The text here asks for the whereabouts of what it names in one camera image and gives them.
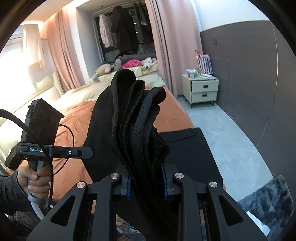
shopping bag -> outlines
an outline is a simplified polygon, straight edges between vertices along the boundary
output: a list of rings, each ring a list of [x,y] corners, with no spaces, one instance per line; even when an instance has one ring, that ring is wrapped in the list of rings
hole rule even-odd
[[[211,58],[209,54],[200,55],[198,50],[195,50],[195,56],[198,63],[198,72],[203,74],[213,74]]]

bedding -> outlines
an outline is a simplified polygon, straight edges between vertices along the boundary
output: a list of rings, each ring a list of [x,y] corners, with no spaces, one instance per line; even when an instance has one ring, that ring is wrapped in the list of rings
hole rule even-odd
[[[136,77],[140,77],[140,76],[143,76],[143,75],[147,75],[147,74],[150,74],[150,73],[153,73],[155,71],[158,71],[158,64],[154,64],[150,67],[150,69],[146,70],[146,71],[142,71],[141,69],[141,66],[138,66],[138,67],[131,67],[131,68],[128,68],[130,69],[131,71],[133,71],[136,75]],[[93,81],[90,79],[91,83],[96,83],[96,82],[107,82],[107,83],[111,83],[112,81],[112,78],[114,77],[116,71],[113,71],[109,74],[105,74],[105,75],[102,75],[102,76],[99,76],[97,78],[97,81]]]
[[[153,72],[148,75],[137,77],[145,81],[145,84],[151,87],[164,86],[165,83],[158,72]],[[112,81],[112,78],[105,82],[98,82],[90,85],[84,85],[74,90],[67,91],[60,99],[58,99],[52,106],[62,114],[69,106],[79,104],[84,101],[94,101],[106,89]]]
[[[160,113],[157,116],[154,126],[158,132],[177,131],[187,128],[194,128],[189,116],[178,103],[172,93],[166,88],[166,99],[160,104]],[[74,133],[75,147],[81,147],[86,139],[87,130],[91,118],[91,112],[95,100],[83,101],[68,107],[65,111],[65,118],[60,124],[67,125]],[[72,146],[71,133],[64,127],[59,127],[55,140],[56,146]],[[56,172],[64,163],[65,159],[55,158],[53,161]],[[77,182],[85,181],[92,183],[81,159],[69,159],[61,171],[54,176],[53,199],[60,200]]]

dark gray wall panel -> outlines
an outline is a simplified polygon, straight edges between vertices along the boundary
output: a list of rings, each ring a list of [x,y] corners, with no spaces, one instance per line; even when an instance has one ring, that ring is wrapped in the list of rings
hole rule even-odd
[[[257,146],[273,176],[285,177],[296,199],[296,57],[291,48],[269,21],[217,27],[201,32],[201,39],[220,79],[217,104]]]
[[[256,145],[275,94],[274,32],[269,21],[231,24],[227,30],[229,85],[225,111]]]
[[[272,174],[285,177],[292,196],[296,198],[296,57],[276,28],[275,35],[279,58],[278,87],[258,150]]]
[[[224,109],[228,86],[227,37],[223,28],[213,28],[201,33],[202,47],[211,55],[214,75],[219,79],[217,104]]]

black cable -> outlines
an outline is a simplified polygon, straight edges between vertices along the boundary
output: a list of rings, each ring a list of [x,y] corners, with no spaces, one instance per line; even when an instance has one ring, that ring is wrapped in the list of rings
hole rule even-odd
[[[47,162],[50,168],[50,191],[49,191],[49,203],[52,202],[52,195],[54,190],[54,167],[52,165],[52,160],[45,149],[44,145],[41,143],[40,139],[35,135],[35,133],[26,126],[19,118],[14,116],[12,113],[8,112],[7,110],[0,109],[0,117],[8,119],[15,124],[17,124],[20,128],[22,128],[27,134],[37,143],[40,149],[43,151],[44,155],[47,158]],[[47,206],[45,214],[49,212],[50,205]]]
[[[66,125],[63,125],[63,124],[60,124],[59,126],[63,126],[63,127],[66,127],[70,132],[71,132],[71,134],[72,134],[72,138],[73,138],[73,145],[72,145],[72,147],[74,147],[74,134],[73,134],[73,132],[71,131],[71,129],[68,127],[68,126],[66,126]],[[66,161],[64,162],[64,164],[61,166],[61,168],[54,174],[54,175],[56,175],[65,165],[66,165],[66,163],[67,163],[67,161],[69,160],[69,158],[67,158],[66,159]]]

gray sleeve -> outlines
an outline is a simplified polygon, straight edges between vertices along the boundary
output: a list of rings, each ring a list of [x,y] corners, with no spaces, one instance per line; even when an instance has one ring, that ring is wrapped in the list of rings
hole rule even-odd
[[[13,214],[15,211],[33,211],[28,196],[18,184],[17,172],[0,177],[0,212]]]

